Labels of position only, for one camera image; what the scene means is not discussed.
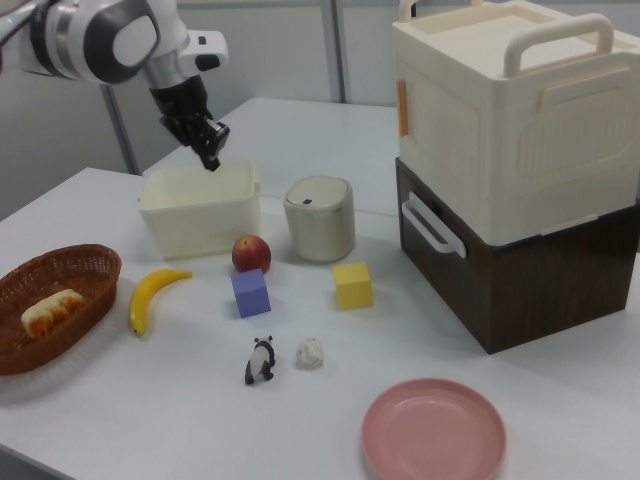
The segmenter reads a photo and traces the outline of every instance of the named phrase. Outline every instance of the cream storage box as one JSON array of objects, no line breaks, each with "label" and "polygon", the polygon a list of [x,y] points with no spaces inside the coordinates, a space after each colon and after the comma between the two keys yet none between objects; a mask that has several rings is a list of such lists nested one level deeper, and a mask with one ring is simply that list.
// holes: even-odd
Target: cream storage box
[{"label": "cream storage box", "polygon": [[393,24],[400,159],[487,245],[634,204],[640,39],[526,1],[412,3]]},{"label": "cream storage box", "polygon": [[228,252],[260,231],[259,187],[253,162],[161,170],[149,177],[138,209],[165,259]]}]

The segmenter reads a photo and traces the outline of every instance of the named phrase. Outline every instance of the plate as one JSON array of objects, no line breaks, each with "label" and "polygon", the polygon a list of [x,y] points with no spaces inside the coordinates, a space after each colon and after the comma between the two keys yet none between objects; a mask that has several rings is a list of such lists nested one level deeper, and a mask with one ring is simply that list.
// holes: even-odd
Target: plate
[{"label": "plate", "polygon": [[435,378],[385,391],[362,424],[364,453],[384,480],[488,480],[502,463],[506,439],[486,398]]}]

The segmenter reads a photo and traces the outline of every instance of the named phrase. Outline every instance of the bread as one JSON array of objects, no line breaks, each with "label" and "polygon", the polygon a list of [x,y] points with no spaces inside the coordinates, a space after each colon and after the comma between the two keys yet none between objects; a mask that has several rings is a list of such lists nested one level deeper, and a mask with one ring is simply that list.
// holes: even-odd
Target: bread
[{"label": "bread", "polygon": [[75,290],[63,290],[40,300],[22,314],[22,325],[31,338],[42,338],[84,305],[84,297]]}]

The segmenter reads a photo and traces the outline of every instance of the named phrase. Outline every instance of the yellow banana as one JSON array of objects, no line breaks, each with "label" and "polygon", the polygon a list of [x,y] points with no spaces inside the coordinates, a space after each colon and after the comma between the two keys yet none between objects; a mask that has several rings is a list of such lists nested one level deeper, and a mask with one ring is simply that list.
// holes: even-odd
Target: yellow banana
[{"label": "yellow banana", "polygon": [[147,307],[155,293],[162,287],[183,278],[191,278],[191,272],[164,268],[144,277],[136,285],[129,305],[129,327],[139,337],[147,331]]}]

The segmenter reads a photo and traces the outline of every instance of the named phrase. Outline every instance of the wicker basket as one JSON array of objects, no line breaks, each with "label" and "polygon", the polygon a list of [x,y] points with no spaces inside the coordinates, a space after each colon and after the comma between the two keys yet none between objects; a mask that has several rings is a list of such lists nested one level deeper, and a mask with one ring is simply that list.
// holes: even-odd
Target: wicker basket
[{"label": "wicker basket", "polygon": [[[0,280],[0,375],[28,372],[53,360],[98,323],[116,298],[120,257],[103,245],[75,245],[33,258]],[[72,288],[85,304],[40,340],[29,337],[27,308]]]}]

